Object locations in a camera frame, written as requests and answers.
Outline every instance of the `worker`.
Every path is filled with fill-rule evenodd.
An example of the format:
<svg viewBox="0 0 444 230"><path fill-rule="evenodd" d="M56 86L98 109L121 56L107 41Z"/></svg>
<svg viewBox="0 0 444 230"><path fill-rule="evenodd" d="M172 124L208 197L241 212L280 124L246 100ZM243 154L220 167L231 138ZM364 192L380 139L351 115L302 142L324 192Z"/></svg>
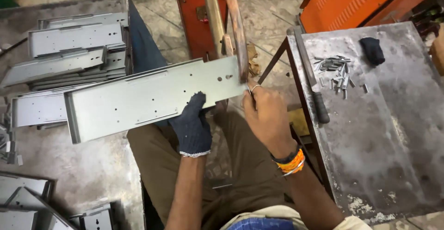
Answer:
<svg viewBox="0 0 444 230"><path fill-rule="evenodd" d="M212 143L202 110L205 94L192 96L170 121L179 151L164 136L167 130L154 124L128 131L143 184L165 229L370 230L356 216L345 218L313 171L299 165L303 154L291 137L284 98L253 81L248 86L252 95L244 92L245 119L235 112L214 114L233 172L232 187L221 194L204 179ZM282 177L286 172L291 174Z"/></svg>

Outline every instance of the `glove cuff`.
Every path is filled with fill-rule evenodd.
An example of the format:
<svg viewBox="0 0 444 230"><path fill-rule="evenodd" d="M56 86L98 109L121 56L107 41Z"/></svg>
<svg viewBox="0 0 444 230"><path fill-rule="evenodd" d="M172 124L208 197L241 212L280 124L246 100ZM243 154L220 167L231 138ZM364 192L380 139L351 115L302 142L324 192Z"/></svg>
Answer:
<svg viewBox="0 0 444 230"><path fill-rule="evenodd" d="M201 152L201 153L186 153L186 152L183 152L183 151L180 151L179 153L182 156L197 158L199 156L209 154L210 152L211 152L211 150L208 150L208 151L205 151L205 152Z"/></svg>

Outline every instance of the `concrete floor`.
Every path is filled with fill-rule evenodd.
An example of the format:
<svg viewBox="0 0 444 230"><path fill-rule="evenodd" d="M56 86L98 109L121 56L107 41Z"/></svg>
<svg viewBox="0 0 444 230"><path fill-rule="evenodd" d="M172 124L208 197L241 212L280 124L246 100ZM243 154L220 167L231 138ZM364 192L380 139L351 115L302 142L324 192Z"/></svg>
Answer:
<svg viewBox="0 0 444 230"><path fill-rule="evenodd" d="M21 6L51 3L63 0L17 0ZM185 34L183 31L176 0L133 0L142 19L145 21L156 44L170 63L189 59ZM238 0L242 13L245 34L248 42L257 47L262 70L271 60L279 47L286 29L294 25L294 16L301 12L298 8L302 0ZM268 87L288 87L293 77L288 59L282 56L269 77L264 82ZM212 153L207 164L206 176L209 178L229 178L230 158L222 131L212 124ZM376 230L437 230L444 226L442 212L409 219L392 221L374 226Z"/></svg>

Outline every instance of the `dark blue knitted glove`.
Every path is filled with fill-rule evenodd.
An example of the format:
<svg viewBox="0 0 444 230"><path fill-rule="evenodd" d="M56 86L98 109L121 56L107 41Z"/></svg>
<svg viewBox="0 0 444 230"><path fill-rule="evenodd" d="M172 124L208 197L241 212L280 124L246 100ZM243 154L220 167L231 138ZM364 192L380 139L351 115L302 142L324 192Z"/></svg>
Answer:
<svg viewBox="0 0 444 230"><path fill-rule="evenodd" d="M191 97L182 114L170 120L179 139L179 152L183 156L196 158L210 153L210 125L202 111L205 100L206 95L199 91Z"/></svg>

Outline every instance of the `worn table surface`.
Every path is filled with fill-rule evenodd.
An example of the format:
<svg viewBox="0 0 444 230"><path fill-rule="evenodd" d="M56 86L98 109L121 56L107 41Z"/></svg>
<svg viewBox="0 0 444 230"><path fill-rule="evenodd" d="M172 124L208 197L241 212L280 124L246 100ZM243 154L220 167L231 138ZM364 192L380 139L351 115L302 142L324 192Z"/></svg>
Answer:
<svg viewBox="0 0 444 230"><path fill-rule="evenodd" d="M367 36L380 40L386 59L376 68L358 42ZM294 36L288 38L323 179L338 207L372 225L444 210L443 84L413 24L303 35L312 63L314 56L353 60L357 87L348 86L347 100L326 82L336 73L315 72L326 83L321 92L331 121L325 125L318 124Z"/></svg>
<svg viewBox="0 0 444 230"><path fill-rule="evenodd" d="M0 11L0 44L14 43L37 19L95 12L126 12L129 0L72 0ZM27 42L0 57L0 71L29 60ZM25 93L26 85L1 89L1 95ZM126 133L73 146L68 126L16 130L23 166L0 163L0 170L56 180L52 205L64 216L117 202L120 229L144 229L142 186Z"/></svg>

